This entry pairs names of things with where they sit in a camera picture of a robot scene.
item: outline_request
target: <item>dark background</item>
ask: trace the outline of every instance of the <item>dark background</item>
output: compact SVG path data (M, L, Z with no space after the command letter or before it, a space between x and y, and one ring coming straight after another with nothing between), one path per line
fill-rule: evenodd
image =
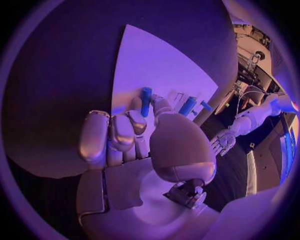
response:
M18 23L28 14L28 12L36 6L40 0L10 0L5 4L1 4L0 22L1 38L0 49L3 50L6 42ZM290 52L295 56L300 56L299 49L299 24L297 16L299 15L296 4L292 2L287 4L287 1L271 1L259 0L255 1L274 21L282 36L289 43ZM296 57L297 64L300 66L299 57ZM271 235L270 239L283 238L283 239L296 239L300 232L300 194L298 193L299 184L295 186L294 192L297 193L293 197L293 203L289 207L289 211L285 214L284 219L280 222L279 226L269 228ZM11 209L5 196L0 192L0 212L2 215L2 225L0 226L1 235L4 239L33 239L33 236L27 231L21 222L15 217L14 211Z

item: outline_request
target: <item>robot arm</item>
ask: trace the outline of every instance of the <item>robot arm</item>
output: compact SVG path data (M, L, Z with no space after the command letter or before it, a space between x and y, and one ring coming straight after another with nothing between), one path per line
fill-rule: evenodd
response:
M215 155L224 156L235 144L236 137L247 135L263 124L268 116L277 116L281 112L296 113L287 94L269 95L260 106L254 106L235 116L228 129L220 131L211 141Z

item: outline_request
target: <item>blue cylinder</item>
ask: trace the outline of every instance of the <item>blue cylinder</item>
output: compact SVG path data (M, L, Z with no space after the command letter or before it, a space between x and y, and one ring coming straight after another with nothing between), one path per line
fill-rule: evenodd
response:
M145 118L149 113L149 106L151 102L152 89L150 87L142 88L140 92L141 110L140 114Z
M195 97L190 96L183 106L180 108L179 113L183 116L187 116L195 107L197 100Z

